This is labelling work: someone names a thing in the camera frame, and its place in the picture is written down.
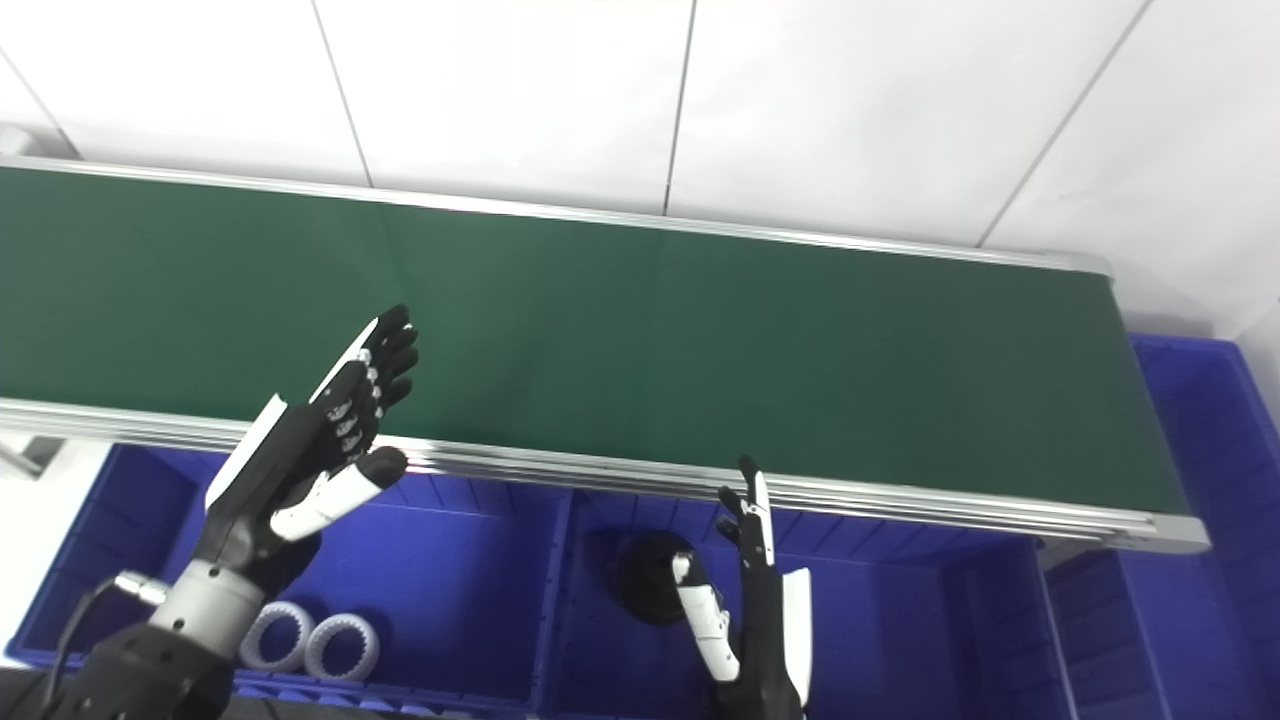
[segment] blue plastic bin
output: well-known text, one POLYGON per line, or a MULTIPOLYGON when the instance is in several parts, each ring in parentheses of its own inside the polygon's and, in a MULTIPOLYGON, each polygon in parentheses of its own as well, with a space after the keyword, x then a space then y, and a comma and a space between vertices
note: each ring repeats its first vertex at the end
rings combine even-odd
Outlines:
MULTIPOLYGON (((116 447, 10 655, 47 666, 76 598, 111 573, 174 579, 219 461, 116 447)), ((687 626, 643 625, 608 588, 630 538, 673 529, 705 553, 736 606, 735 555, 712 530, 714 512, 709 502, 407 477, 328 529, 283 596, 317 618, 370 618, 383 637, 370 682, 241 670, 237 692, 476 717, 710 719, 687 626)), ((1032 539, 790 511, 776 524, 780 564, 813 569, 810 716, 1070 717, 1032 539)), ((113 601, 83 644, 142 616, 113 601)))
MULTIPOLYGON (((609 568, 644 530, 703 555, 731 611, 737 555, 707 502, 580 493, 558 602, 553 716, 710 717, 687 625, 640 625, 613 602, 609 568)), ((814 593, 810 717, 1069 717, 1046 592, 1027 538, 774 511, 778 565, 814 593)))
POLYGON ((1280 441, 1235 345, 1133 346, 1213 550, 1048 574, 1080 717, 1280 717, 1280 441))

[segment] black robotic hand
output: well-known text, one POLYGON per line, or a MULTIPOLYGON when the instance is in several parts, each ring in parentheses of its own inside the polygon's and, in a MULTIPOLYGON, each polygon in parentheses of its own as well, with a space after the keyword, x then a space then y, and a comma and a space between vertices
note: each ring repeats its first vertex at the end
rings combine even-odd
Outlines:
POLYGON ((739 548, 742 626, 735 632, 721 594, 694 551, 677 552, 672 574, 703 661, 716 679, 716 705, 726 720, 800 720, 809 701, 813 611, 809 570, 786 575, 773 559, 773 519, 764 473, 746 456, 744 501, 719 491, 728 516, 716 529, 739 548))
POLYGON ((365 327, 310 401, 291 406, 273 397, 214 478, 204 528, 178 580, 169 587, 122 573, 76 611, 83 615, 104 589, 118 587, 156 605, 151 618, 96 644, 59 689, 73 619, 44 700, 19 702, 17 717, 221 715, 241 641, 262 605, 311 562, 319 530, 404 474, 401 451, 370 447, 383 413, 411 389, 403 374, 417 363, 416 338, 408 310, 393 307, 365 327))
POLYGON ((369 451, 383 414, 412 388, 408 309, 371 320, 305 405, 273 397, 214 478, 192 555, 275 596, 319 548, 320 529, 398 480, 404 455, 369 451))

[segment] white plastic ring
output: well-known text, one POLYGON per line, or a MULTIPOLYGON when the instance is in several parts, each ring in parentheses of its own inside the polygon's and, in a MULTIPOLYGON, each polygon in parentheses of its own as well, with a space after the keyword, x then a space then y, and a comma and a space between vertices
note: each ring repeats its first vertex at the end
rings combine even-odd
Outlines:
POLYGON ((302 666, 302 656, 306 652, 307 642, 315 630, 316 623, 302 607, 292 602, 270 602, 257 619, 248 628, 248 634, 241 642, 241 662, 253 670, 268 673, 292 673, 302 666), (279 660, 265 660, 262 657, 262 635, 276 620, 292 620, 298 626, 298 639, 293 641, 293 647, 279 660))
POLYGON ((303 662, 307 666, 307 673, 316 678, 325 680, 364 680, 374 671, 374 665, 378 664, 378 633, 374 632, 374 626, 360 615, 343 612, 328 618, 324 623, 316 625, 315 632, 311 633, 311 639, 307 641, 303 662), (360 661, 356 662, 355 667, 335 675, 324 667, 324 648, 329 646, 329 641, 344 630, 360 633, 360 638, 365 643, 365 650, 360 655, 360 661))

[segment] black disc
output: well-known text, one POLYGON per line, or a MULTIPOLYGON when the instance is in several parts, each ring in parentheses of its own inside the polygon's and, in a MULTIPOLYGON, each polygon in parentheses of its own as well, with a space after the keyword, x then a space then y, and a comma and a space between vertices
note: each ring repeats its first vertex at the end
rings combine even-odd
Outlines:
POLYGON ((645 533, 622 551, 614 584, 618 601, 632 618, 650 625, 671 625, 685 616, 676 592, 671 559, 694 546, 676 533, 645 533))

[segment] metal bracket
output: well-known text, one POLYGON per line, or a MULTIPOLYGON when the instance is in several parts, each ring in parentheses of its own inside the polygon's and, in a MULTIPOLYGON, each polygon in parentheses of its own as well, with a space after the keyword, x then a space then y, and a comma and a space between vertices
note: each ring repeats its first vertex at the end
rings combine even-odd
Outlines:
POLYGON ((45 468, 63 447, 63 439, 55 437, 35 437, 20 452, 0 442, 0 462, 18 470, 32 480, 38 480, 45 468))

